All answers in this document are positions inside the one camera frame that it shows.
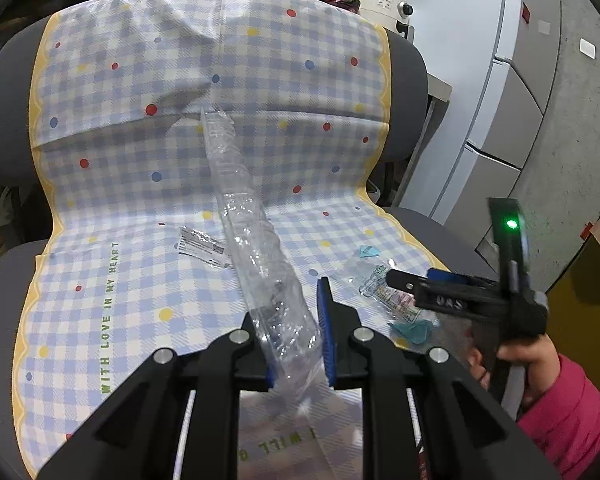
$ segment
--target blue plaid fabric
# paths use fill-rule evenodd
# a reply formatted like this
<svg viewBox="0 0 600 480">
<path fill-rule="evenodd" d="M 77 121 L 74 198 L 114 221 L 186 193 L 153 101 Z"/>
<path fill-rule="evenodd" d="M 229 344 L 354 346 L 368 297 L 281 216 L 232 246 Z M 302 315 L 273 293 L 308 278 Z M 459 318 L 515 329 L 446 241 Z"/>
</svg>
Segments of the blue plaid fabric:
<svg viewBox="0 0 600 480">
<path fill-rule="evenodd" d="M 52 22 L 32 149 L 56 220 L 14 384 L 34 471 L 154 349 L 198 350 L 241 323 L 234 272 L 174 248 L 182 225 L 224 238 L 202 105 L 235 121 L 312 309 L 317 277 L 360 245 L 411 272 L 430 267 L 356 194 L 384 140 L 388 85 L 382 39 L 359 16 L 317 0 L 93 0 Z M 385 330 L 356 291 L 333 289 Z M 239 448 L 241 478 L 358 480 L 360 393 L 334 393 L 321 372 L 300 403 L 244 394 Z"/>
</svg>

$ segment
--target barcode label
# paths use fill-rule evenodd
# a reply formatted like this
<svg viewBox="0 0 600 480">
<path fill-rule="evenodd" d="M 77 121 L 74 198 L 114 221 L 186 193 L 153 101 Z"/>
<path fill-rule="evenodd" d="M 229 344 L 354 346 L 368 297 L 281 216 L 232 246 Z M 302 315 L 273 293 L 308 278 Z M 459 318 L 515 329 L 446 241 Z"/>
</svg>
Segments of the barcode label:
<svg viewBox="0 0 600 480">
<path fill-rule="evenodd" d="M 197 229 L 181 227 L 177 248 L 180 254 L 193 256 L 210 265 L 232 267 L 231 258 L 221 242 Z"/>
</svg>

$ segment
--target blue plastic piece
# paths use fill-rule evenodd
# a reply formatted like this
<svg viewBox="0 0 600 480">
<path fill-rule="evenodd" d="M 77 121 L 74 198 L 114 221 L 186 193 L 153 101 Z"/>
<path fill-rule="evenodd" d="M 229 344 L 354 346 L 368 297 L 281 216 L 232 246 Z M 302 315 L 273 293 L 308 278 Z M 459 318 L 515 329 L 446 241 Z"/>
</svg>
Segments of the blue plastic piece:
<svg viewBox="0 0 600 480">
<path fill-rule="evenodd" d="M 434 282 L 451 282 L 460 283 L 461 285 L 467 285 L 469 283 L 468 278 L 462 274 L 446 272 L 446 270 L 434 269 L 433 267 L 427 271 L 427 278 Z"/>
<path fill-rule="evenodd" d="M 331 320 L 327 310 L 327 298 L 322 288 L 322 280 L 318 280 L 316 290 L 316 303 L 318 307 L 318 323 L 322 330 L 322 360 L 324 362 L 324 373 L 329 380 L 329 386 L 336 382 L 336 348 L 333 334 L 331 334 Z"/>
<path fill-rule="evenodd" d="M 360 258 L 369 258 L 371 256 L 379 256 L 380 251 L 378 251 L 378 249 L 370 245 L 361 245 L 360 252 L 358 253 L 358 255 L 360 256 Z"/>
<path fill-rule="evenodd" d="M 426 343 L 433 332 L 433 324 L 426 319 L 418 320 L 415 323 L 391 323 L 390 326 L 414 345 Z"/>
<path fill-rule="evenodd" d="M 276 376 L 270 366 L 267 366 L 267 375 L 265 376 L 269 389 L 273 388 L 273 384 L 276 382 Z"/>
</svg>

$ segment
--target yellow border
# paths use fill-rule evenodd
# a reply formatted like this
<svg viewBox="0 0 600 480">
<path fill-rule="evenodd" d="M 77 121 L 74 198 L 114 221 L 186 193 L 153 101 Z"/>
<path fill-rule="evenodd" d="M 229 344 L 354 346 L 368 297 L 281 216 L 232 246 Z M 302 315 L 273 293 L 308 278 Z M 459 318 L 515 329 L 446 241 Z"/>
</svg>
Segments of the yellow border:
<svg viewBox="0 0 600 480">
<path fill-rule="evenodd" d="M 40 256 L 36 256 L 36 272 L 33 275 L 33 279 L 31 280 L 31 284 L 29 285 L 29 290 L 27 292 L 27 297 L 24 302 L 24 308 L 22 309 L 22 314 L 20 316 L 20 322 L 18 324 L 18 333 L 16 334 L 16 343 L 13 349 L 13 367 L 11 369 L 11 403 L 13 405 L 13 425 L 16 430 L 16 440 L 18 442 L 18 448 L 20 448 L 20 455 L 22 456 L 22 461 L 24 462 L 25 468 L 27 472 L 32 478 L 36 477 L 36 472 L 33 469 L 33 466 L 30 464 L 29 460 L 26 457 L 26 453 L 22 452 L 22 445 L 20 442 L 20 428 L 22 426 L 22 422 L 26 415 L 26 411 L 24 409 L 24 404 L 20 399 L 20 394 L 18 393 L 18 371 L 20 370 L 20 365 L 22 360 L 26 357 L 27 352 L 29 351 L 29 343 L 25 338 L 25 322 L 27 320 L 27 314 L 31 311 L 33 306 L 40 299 L 40 288 L 38 287 L 38 279 L 40 277 L 40 273 L 45 265 L 46 259 L 49 255 L 49 248 L 53 245 L 56 239 L 62 234 L 64 230 L 64 225 L 60 217 L 58 216 L 58 212 L 56 210 L 56 190 L 51 182 L 43 176 L 43 173 L 40 168 L 40 156 L 42 154 L 41 150 L 36 147 L 36 133 L 38 128 L 38 123 L 40 119 L 40 115 L 42 114 L 42 104 L 40 103 L 40 99 L 38 98 L 38 83 L 40 81 L 40 76 L 44 72 L 46 66 L 48 65 L 49 59 L 47 55 L 48 50 L 48 38 L 51 32 L 58 26 L 60 23 L 60 16 L 58 13 L 55 13 L 49 21 L 46 22 L 45 31 L 42 34 L 42 38 L 40 39 L 40 46 L 38 47 L 38 53 L 36 54 L 36 61 L 33 65 L 33 74 L 31 76 L 31 87 L 29 89 L 29 143 L 31 146 L 31 153 L 33 155 L 33 163 L 36 167 L 36 173 L 40 179 L 40 183 L 42 184 L 42 189 L 45 191 L 46 200 L 49 203 L 49 207 L 51 209 L 51 215 L 53 219 L 53 231 L 51 233 L 51 238 L 49 238 L 49 242 L 46 244 L 45 250 L 40 254 Z"/>
<path fill-rule="evenodd" d="M 391 112 L 391 56 L 389 53 L 389 40 L 386 36 L 386 30 L 384 30 L 384 27 L 381 27 L 380 25 L 375 25 L 374 27 L 376 29 L 378 37 L 380 38 L 380 42 L 382 43 L 382 52 L 378 57 L 378 63 L 380 64 L 382 72 L 384 73 L 384 89 L 378 96 L 383 113 L 382 128 L 380 129 L 378 135 L 379 141 L 378 146 L 376 147 L 376 152 L 371 157 L 369 157 L 369 159 L 366 162 L 365 177 L 360 182 L 358 190 L 356 191 L 356 195 L 357 197 L 361 198 L 364 202 L 371 204 L 376 210 L 376 214 L 378 216 L 381 216 L 382 218 L 385 218 L 391 223 L 393 223 L 398 229 L 398 232 L 400 233 L 400 238 L 402 238 L 403 242 L 408 243 L 409 245 L 412 245 L 421 250 L 423 253 L 425 253 L 432 267 L 436 267 L 437 269 L 448 270 L 445 267 L 445 265 L 439 259 L 437 259 L 423 244 L 417 241 L 416 238 L 414 238 L 410 232 L 408 232 L 404 227 L 402 227 L 402 225 L 400 225 L 400 222 L 398 222 L 392 215 L 384 211 L 384 209 L 374 204 L 369 198 L 368 193 L 366 192 L 366 180 L 369 178 L 371 171 L 378 163 L 380 155 L 382 154 L 382 149 L 384 148 L 386 136 L 389 134 L 389 114 Z"/>
</svg>

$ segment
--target clear plastic wrap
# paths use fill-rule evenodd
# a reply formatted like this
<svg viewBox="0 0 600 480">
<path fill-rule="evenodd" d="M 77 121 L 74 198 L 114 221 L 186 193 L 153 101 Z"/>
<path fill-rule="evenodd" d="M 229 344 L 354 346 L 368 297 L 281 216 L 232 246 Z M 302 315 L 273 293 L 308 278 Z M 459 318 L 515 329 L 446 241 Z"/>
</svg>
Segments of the clear plastic wrap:
<svg viewBox="0 0 600 480">
<path fill-rule="evenodd" d="M 411 349 L 418 351 L 424 348 L 433 332 L 440 327 L 438 316 L 416 307 L 413 294 L 386 284 L 387 272 L 395 268 L 393 259 L 364 257 L 363 254 L 364 250 L 360 248 L 332 274 L 332 278 L 348 283 L 362 296 L 373 300 L 376 309 L 385 314 L 395 335 L 406 339 Z"/>
<path fill-rule="evenodd" d="M 203 111 L 201 120 L 228 252 L 256 335 L 276 389 L 299 396 L 322 359 L 320 329 L 253 189 L 233 122 L 221 110 Z"/>
</svg>

